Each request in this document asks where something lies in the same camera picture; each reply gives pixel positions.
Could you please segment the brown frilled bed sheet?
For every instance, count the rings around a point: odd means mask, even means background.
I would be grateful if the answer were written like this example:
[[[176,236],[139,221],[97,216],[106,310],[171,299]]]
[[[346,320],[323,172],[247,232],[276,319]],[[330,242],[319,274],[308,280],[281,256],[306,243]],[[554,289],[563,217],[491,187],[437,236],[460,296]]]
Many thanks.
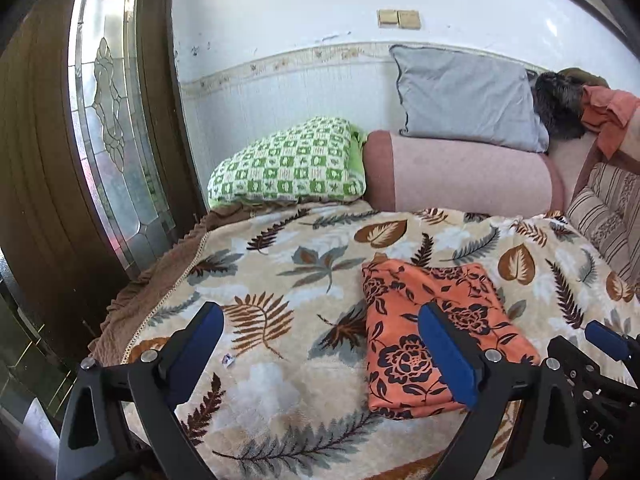
[[[119,364],[127,344],[143,320],[160,303],[193,261],[207,232],[263,214],[265,206],[234,203],[217,206],[171,250],[124,287],[107,307],[107,315],[100,325],[101,335],[88,345],[89,354],[101,365]]]

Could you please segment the striped floral cushion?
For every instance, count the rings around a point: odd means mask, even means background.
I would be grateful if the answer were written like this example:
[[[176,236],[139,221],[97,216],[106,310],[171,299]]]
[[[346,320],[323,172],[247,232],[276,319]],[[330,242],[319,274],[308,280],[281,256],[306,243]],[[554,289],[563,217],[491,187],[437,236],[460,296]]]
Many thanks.
[[[598,162],[590,171],[588,186],[597,198],[622,220],[629,234],[639,236],[639,176]]]

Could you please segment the small striped cushion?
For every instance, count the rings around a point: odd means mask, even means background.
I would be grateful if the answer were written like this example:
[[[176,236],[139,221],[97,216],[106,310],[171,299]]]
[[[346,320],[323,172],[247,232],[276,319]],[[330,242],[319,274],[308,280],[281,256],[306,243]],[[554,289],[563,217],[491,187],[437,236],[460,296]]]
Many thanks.
[[[639,201],[607,205],[585,186],[572,200],[568,220],[627,284],[639,284]]]

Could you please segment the beige leaf print blanket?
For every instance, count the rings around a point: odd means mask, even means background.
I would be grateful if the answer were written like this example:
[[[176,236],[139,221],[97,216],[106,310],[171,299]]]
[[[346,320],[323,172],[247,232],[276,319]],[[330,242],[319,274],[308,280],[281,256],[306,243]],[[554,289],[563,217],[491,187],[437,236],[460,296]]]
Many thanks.
[[[377,212],[365,203],[302,207],[207,234],[169,292],[143,319],[122,357],[163,347],[207,301],[224,311],[224,333],[192,396],[176,414],[221,479],[422,479],[465,411],[430,418],[368,410],[392,375],[367,370],[369,312],[387,297],[418,300],[425,289],[393,272],[365,278],[378,257],[457,275],[478,263],[479,288],[493,287],[510,325],[538,352],[564,336],[608,376],[622,364],[586,341],[599,321],[639,331],[636,286],[563,218],[486,217],[448,209]]]

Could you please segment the pink bolster cushion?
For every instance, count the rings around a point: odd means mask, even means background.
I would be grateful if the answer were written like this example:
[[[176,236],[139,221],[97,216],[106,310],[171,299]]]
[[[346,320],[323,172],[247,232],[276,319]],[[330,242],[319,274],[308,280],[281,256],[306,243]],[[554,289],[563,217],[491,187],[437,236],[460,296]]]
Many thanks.
[[[446,208],[525,218],[562,210],[565,190],[545,154],[376,130],[363,147],[364,199],[382,211]]]

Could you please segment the salmon orange towel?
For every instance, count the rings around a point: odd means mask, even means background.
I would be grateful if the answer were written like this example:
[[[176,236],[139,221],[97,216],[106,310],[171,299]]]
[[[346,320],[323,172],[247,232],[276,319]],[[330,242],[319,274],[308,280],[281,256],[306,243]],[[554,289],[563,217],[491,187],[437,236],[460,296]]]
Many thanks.
[[[597,135],[597,147],[606,159],[611,159],[623,145],[638,108],[639,98],[630,92],[602,86],[582,87],[580,121]]]

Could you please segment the black furry garment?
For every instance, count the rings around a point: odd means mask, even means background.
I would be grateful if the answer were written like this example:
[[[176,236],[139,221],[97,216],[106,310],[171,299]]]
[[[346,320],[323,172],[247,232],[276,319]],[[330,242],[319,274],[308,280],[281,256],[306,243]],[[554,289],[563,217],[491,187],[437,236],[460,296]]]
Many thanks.
[[[545,72],[537,77],[533,88],[534,110],[551,140],[574,140],[585,134],[584,87],[580,79],[570,75]]]

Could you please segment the stained glass wooden door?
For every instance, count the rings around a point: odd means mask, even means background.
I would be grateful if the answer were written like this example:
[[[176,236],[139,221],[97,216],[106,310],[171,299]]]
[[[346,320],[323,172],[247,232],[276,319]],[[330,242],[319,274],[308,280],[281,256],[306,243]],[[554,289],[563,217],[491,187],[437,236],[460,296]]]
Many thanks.
[[[1,14],[1,405],[61,420],[116,295],[203,215],[171,0]]]

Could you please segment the green white checkered pillow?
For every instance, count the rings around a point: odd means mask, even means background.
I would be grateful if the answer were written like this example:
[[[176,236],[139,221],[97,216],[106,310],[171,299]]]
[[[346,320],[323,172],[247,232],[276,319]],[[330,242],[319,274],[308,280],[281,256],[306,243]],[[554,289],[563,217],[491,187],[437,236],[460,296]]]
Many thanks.
[[[366,192],[367,133],[346,119],[314,117],[223,160],[207,183],[209,207],[240,202],[340,202]]]

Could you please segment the grey pillow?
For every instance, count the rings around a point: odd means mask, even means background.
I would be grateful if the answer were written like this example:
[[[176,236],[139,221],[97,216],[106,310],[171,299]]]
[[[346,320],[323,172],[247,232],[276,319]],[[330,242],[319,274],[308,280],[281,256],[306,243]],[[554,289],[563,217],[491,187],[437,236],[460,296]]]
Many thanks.
[[[390,47],[410,138],[478,142],[544,153],[549,133],[534,110],[529,73],[502,58],[466,52]]]

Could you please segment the right beige wall switch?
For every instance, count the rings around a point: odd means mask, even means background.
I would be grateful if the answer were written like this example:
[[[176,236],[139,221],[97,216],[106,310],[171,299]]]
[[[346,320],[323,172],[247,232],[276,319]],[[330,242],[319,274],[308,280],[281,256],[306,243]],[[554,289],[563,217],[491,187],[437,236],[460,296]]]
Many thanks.
[[[420,13],[415,10],[398,10],[397,23],[401,29],[418,30],[421,28]]]

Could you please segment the beige wall switch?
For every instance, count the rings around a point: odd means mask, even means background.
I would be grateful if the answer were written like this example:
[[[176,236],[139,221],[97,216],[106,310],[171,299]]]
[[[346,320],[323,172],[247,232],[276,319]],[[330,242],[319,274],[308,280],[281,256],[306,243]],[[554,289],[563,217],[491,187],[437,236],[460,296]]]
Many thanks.
[[[418,30],[421,28],[420,13],[415,10],[398,10],[397,23],[401,29]]]
[[[396,27],[399,23],[397,10],[377,10],[378,26],[380,27]]]

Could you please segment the left beige wall switch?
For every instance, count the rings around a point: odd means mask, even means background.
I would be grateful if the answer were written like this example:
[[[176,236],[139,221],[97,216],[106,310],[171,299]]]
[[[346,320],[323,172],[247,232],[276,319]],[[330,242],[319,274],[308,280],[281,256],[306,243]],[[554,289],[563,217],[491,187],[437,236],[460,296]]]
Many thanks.
[[[378,26],[380,27],[396,27],[399,23],[397,10],[377,10]]]

